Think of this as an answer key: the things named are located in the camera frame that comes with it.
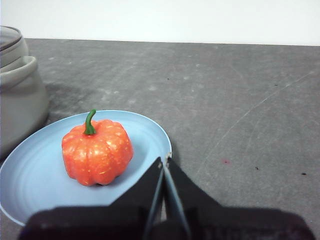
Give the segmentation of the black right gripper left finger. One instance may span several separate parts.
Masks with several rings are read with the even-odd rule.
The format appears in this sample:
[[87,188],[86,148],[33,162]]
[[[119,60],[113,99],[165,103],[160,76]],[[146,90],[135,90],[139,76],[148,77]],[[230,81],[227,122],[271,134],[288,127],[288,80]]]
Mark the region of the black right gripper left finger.
[[20,240],[142,240],[153,225],[162,191],[158,157],[142,177],[108,206],[70,206],[32,215]]

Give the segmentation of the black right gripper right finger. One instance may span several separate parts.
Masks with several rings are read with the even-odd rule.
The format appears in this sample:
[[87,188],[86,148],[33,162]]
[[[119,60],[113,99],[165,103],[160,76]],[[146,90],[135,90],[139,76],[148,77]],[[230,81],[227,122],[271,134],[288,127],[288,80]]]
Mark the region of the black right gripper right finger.
[[227,207],[198,187],[170,158],[163,161],[171,214],[189,240],[313,240],[297,214],[275,208]]

